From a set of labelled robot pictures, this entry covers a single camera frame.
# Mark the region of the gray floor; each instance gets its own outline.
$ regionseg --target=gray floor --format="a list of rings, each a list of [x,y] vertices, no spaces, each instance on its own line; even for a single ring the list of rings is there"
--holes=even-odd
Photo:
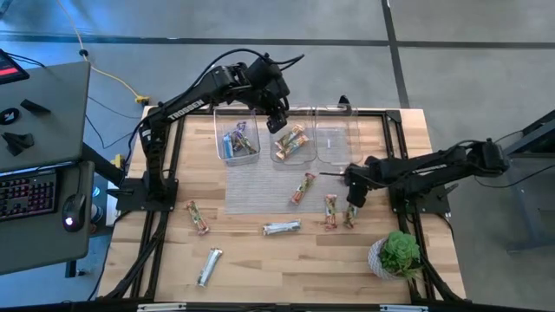
[[[379,0],[120,0],[63,1],[84,34],[98,36],[387,40]],[[391,0],[397,38],[404,41],[552,42],[555,3],[549,0]],[[0,35],[72,35],[56,2],[15,1]],[[237,46],[86,44],[99,68],[140,93],[163,101],[183,91],[216,55]],[[2,42],[2,49],[47,65],[78,62],[75,43]],[[399,107],[389,47],[250,46],[276,59],[305,53],[285,78],[295,103],[331,104],[340,94],[360,107]],[[553,49],[400,49],[411,107],[425,110],[435,149],[464,139],[498,138],[553,109]],[[250,62],[235,55],[225,62]],[[121,85],[92,74],[89,94],[125,114],[141,108]],[[134,120],[93,102],[88,115],[109,144]],[[107,158],[126,153],[121,142],[102,150],[90,126],[85,141]],[[526,239],[507,190],[471,179],[449,195],[457,254],[467,296],[476,302],[555,309],[555,248],[509,256]],[[0,306],[85,300],[100,274],[108,238],[96,238],[78,266],[92,272],[63,278],[63,265],[0,276]]]

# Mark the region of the wooden tabletop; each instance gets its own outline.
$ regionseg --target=wooden tabletop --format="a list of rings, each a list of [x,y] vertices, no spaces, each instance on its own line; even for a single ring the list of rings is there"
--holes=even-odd
[[[423,111],[402,109],[401,113],[408,156],[430,153]],[[406,282],[382,281],[370,272],[367,264],[370,245],[398,229],[386,190],[369,192],[353,230],[343,227],[343,216],[338,216],[339,227],[335,231],[325,231],[321,226],[323,211],[225,214],[226,167],[216,154],[213,118],[189,116],[185,125],[176,174],[180,181],[179,193],[167,227],[157,302],[409,302]],[[385,158],[381,121],[364,117],[359,119],[359,125],[364,158],[369,155]],[[265,121],[258,126],[265,127]],[[145,156],[139,141],[134,150],[129,176],[139,178],[145,170]],[[167,150],[172,151],[172,144]],[[192,199],[211,229],[203,237],[197,235],[196,225],[186,209],[186,203]],[[132,212],[115,226],[99,296],[115,287],[137,257],[145,215]],[[262,236],[263,224],[296,218],[303,220],[300,232]],[[464,297],[447,225],[435,215],[422,215],[421,218],[431,263],[451,289]],[[211,247],[218,247],[224,253],[207,287],[201,288],[195,283]],[[141,294],[147,285],[150,265],[149,261]]]

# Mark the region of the red light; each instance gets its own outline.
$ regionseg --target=red light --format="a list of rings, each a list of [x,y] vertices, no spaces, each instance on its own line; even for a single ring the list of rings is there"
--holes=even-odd
[[[0,75],[9,75],[17,73],[17,68],[8,68],[0,70]]]

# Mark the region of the black keyboard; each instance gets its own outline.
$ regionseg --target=black keyboard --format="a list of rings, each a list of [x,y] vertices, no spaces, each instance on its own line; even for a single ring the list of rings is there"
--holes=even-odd
[[[56,211],[56,170],[0,177],[0,221]]]

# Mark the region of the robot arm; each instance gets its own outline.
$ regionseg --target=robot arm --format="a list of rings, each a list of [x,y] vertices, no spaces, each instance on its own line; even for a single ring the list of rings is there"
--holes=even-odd
[[[147,156],[147,171],[143,176],[143,183],[148,190],[147,198],[163,199],[166,196],[162,165],[173,122],[205,105],[217,106],[223,102],[230,104],[240,101],[250,110],[256,109],[268,115],[266,125],[271,133],[275,133],[287,124],[285,112],[289,109],[286,99],[289,92],[280,68],[265,55],[250,67],[238,63],[212,68],[185,93],[151,109],[139,125],[140,142]]]
[[[412,159],[368,157],[364,166],[351,164],[344,172],[349,187],[347,201],[362,207],[369,190],[393,187],[406,198],[429,192],[439,185],[475,175],[497,177],[509,168],[501,147],[487,141],[462,141],[446,151]]]

